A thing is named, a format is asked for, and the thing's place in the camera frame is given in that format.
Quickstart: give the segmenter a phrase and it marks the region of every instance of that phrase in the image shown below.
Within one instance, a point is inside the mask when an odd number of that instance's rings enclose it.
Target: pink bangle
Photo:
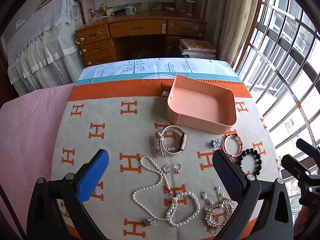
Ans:
[[[238,143],[239,143],[239,146],[240,146],[240,147],[239,147],[239,152],[238,152],[236,155],[231,155],[231,154],[228,153],[228,151],[227,151],[226,141],[227,141],[227,138],[229,138],[229,137],[235,138],[235,139],[238,141]],[[223,140],[222,150],[223,150],[223,152],[224,152],[226,155],[228,155],[229,157],[234,158],[234,159],[235,159],[236,157],[238,157],[239,155],[241,155],[242,150],[243,150],[243,142],[242,142],[241,138],[239,137],[239,135],[238,135],[237,133],[227,134],[227,135],[225,136],[224,140]]]

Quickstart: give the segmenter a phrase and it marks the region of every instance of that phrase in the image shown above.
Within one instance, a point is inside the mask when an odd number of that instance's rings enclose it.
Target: white mug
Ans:
[[[125,8],[125,14],[126,15],[135,15],[136,14],[136,8],[134,6],[129,6]]]

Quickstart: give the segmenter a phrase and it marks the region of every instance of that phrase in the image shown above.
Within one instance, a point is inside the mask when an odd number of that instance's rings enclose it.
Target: jewelry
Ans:
[[[175,147],[165,148],[164,147],[164,143],[163,143],[164,133],[168,130],[174,130],[174,131],[179,132],[181,134],[180,145],[177,146],[177,148],[175,148]],[[162,133],[158,132],[158,136],[159,136],[159,150],[162,153],[162,157],[164,156],[164,154],[163,154],[164,152],[167,153],[168,155],[171,155],[171,156],[178,155],[183,152],[184,147],[186,145],[187,134],[180,127],[175,126],[175,125],[169,125],[168,127],[163,129]]]
[[[221,229],[229,220],[231,215],[233,214],[235,208],[234,204],[231,201],[231,199],[225,198],[224,194],[219,194],[220,186],[217,186],[217,197],[221,201],[220,204],[214,205],[213,201],[210,201],[210,199],[207,198],[207,195],[204,191],[201,192],[202,198],[207,203],[207,208],[204,210],[207,212],[205,216],[205,221],[207,222],[208,226],[212,227],[211,233],[214,234],[216,230]],[[215,209],[223,208],[225,211],[224,214],[224,222],[222,224],[219,224],[218,218],[215,216]]]
[[[151,228],[153,225],[156,225],[156,221],[152,218],[147,218],[147,220],[143,221],[147,227]]]
[[[143,159],[144,158],[147,158],[151,164],[155,167],[155,169],[151,169],[149,167],[147,167],[146,165],[143,164]],[[168,182],[168,179],[165,175],[165,173],[163,172],[162,169],[160,169],[158,167],[157,164],[155,164],[155,162],[153,161],[153,159],[151,159],[150,157],[148,156],[142,156],[140,158],[140,165],[145,168],[146,170],[148,171],[152,171],[152,172],[155,172],[159,175],[160,179],[159,181],[156,183],[156,184],[153,184],[151,186],[148,186],[148,187],[143,187],[143,188],[139,188],[139,189],[136,189],[133,193],[132,193],[132,200],[138,205],[140,206],[141,208],[143,208],[150,216],[152,216],[154,219],[157,219],[157,220],[160,220],[160,221],[168,221],[168,223],[174,227],[179,227],[179,226],[182,226],[182,225],[185,225],[186,223],[188,223],[191,219],[193,219],[197,214],[199,214],[200,212],[200,204],[199,204],[199,201],[198,201],[198,198],[191,192],[183,192],[183,193],[178,193],[175,197],[173,196],[173,193],[172,191],[170,191],[170,185],[169,185],[169,182]],[[169,208],[169,210],[167,211],[166,213],[166,218],[160,218],[160,217],[157,217],[156,215],[154,215],[150,210],[148,210],[147,207],[145,207],[144,205],[142,205],[140,202],[138,202],[138,200],[136,200],[136,193],[139,192],[139,191],[143,191],[143,190],[147,190],[147,189],[151,189],[151,188],[154,188],[156,186],[159,186],[161,184],[161,182],[163,181],[164,179],[164,182],[167,186],[167,189],[169,191],[169,196],[172,198],[172,203],[171,203],[171,206]],[[195,205],[196,205],[196,211],[191,215],[189,216],[185,221],[182,221],[182,222],[179,222],[179,223],[174,223],[172,221],[172,217],[174,216],[175,214],[175,211],[177,210],[177,207],[178,207],[178,199],[179,197],[181,196],[190,196],[191,198],[193,198],[194,202],[195,202]]]
[[[239,143],[239,152],[236,154],[236,155],[231,155],[228,151],[227,151],[227,148],[226,148],[226,141],[228,138],[235,138],[238,143]],[[237,133],[230,133],[230,134],[227,134],[224,138],[224,141],[223,141],[223,144],[222,144],[222,150],[223,152],[228,155],[229,157],[231,158],[236,158],[238,157],[239,155],[241,155],[241,152],[243,150],[243,142],[242,142],[242,139],[239,137],[239,135]]]
[[[165,166],[162,167],[162,171],[165,174],[168,174],[172,170],[172,167],[169,164],[166,164]]]
[[[212,148],[218,148],[220,146],[220,140],[219,139],[212,140],[211,144],[212,144]]]
[[[173,165],[173,169],[175,173],[180,173],[182,166],[180,163],[176,163],[175,165]]]
[[[254,175],[255,177],[257,177],[258,175],[260,175],[260,172],[261,172],[261,169],[262,169],[262,165],[261,165],[261,164],[262,164],[261,155],[258,154],[258,151],[257,151],[257,150],[253,150],[253,148],[251,148],[250,150],[249,150],[249,149],[246,149],[246,150],[243,151],[243,152],[241,153],[241,155],[238,157],[238,161],[237,161],[236,163],[239,165],[240,169],[242,170],[242,167],[241,167],[241,165],[242,165],[242,160],[243,160],[243,158],[244,158],[246,155],[248,155],[248,154],[252,154],[253,156],[256,157],[256,160],[257,160],[257,169],[256,169],[256,171],[253,173],[253,175]]]

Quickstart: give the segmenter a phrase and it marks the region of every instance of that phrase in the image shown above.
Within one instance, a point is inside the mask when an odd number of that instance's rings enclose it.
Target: red gemstone ring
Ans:
[[[173,165],[173,169],[175,173],[180,173],[182,166],[180,163],[176,163],[175,165]]]

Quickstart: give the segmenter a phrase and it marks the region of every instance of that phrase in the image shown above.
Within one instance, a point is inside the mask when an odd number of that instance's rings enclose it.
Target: smartwatch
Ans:
[[[176,131],[178,133],[181,134],[181,139],[180,139],[180,143],[179,145],[175,148],[171,148],[170,151],[168,151],[165,147],[164,147],[164,133],[168,130],[173,130]],[[175,125],[169,125],[168,127],[164,128],[164,130],[162,131],[162,133],[158,132],[158,136],[159,136],[159,150],[162,153],[162,156],[164,156],[164,153],[166,153],[167,155],[178,155],[180,153],[183,152],[184,147],[186,145],[186,140],[187,140],[187,134],[184,130],[182,130],[180,127],[175,126]]]

